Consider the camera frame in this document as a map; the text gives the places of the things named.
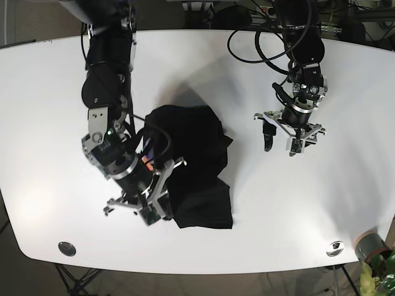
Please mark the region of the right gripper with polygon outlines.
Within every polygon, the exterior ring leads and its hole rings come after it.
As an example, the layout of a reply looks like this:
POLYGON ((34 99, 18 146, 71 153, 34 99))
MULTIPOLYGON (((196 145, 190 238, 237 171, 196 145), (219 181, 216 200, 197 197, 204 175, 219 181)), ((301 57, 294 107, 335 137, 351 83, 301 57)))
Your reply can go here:
POLYGON ((88 161, 106 179, 114 180, 122 189, 119 198, 111 198, 103 211, 108 216, 117 208, 126 208, 140 216, 150 226, 159 220, 173 219, 170 193, 166 181, 173 170, 187 165, 184 158, 168 160, 163 169, 149 169, 136 152, 128 150, 131 138, 121 140, 109 130, 106 135, 87 134, 81 139, 82 150, 88 161))

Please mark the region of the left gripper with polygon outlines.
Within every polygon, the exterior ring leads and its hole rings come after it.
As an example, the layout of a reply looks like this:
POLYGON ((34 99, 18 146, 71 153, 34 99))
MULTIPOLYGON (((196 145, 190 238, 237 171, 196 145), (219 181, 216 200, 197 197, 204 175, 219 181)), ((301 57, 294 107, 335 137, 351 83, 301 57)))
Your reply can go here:
POLYGON ((292 84, 291 94, 285 91, 283 83, 272 84, 275 96, 283 108, 256 113, 254 119, 262 121, 264 150, 271 150, 273 137, 277 135, 277 131, 282 131, 288 137, 286 151, 292 157, 304 153, 306 147, 315 145, 318 134, 326 134, 326 129, 321 124, 313 124, 309 120, 326 96, 328 85, 320 71, 300 71, 292 78, 287 76, 285 81, 292 84))

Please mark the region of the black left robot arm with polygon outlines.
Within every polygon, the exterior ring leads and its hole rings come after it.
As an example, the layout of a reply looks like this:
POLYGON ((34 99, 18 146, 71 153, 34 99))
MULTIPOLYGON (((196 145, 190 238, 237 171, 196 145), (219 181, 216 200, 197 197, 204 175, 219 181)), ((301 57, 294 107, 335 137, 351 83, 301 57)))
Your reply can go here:
POLYGON ((290 156, 304 152, 317 143, 318 134, 325 134, 321 124, 310 123, 312 112, 326 96, 328 83, 320 63, 325 55, 321 37, 321 21, 315 1, 274 1, 276 26, 252 26, 254 45, 259 55, 256 64, 266 64, 285 76, 292 85, 288 94, 282 83, 273 83, 275 96, 283 106, 281 110, 256 113, 254 119, 262 121, 265 151, 273 147, 274 137, 282 130, 288 137, 286 150, 290 156), (268 31, 280 38, 283 52, 266 57, 260 47, 260 34, 268 31))

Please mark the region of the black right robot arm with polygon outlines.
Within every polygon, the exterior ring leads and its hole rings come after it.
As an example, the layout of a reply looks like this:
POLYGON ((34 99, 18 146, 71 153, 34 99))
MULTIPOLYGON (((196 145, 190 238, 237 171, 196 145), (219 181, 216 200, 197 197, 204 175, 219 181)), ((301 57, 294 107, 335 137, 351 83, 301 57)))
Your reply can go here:
POLYGON ((133 1, 62 1, 81 22, 80 43, 86 80, 81 98, 88 109, 88 134, 81 140, 87 160, 121 188, 109 199, 104 213, 130 209, 147 225, 173 218, 166 182, 184 159, 166 160, 160 168, 149 164, 164 157, 155 141, 169 135, 146 122, 136 130, 131 98, 136 10, 133 1))

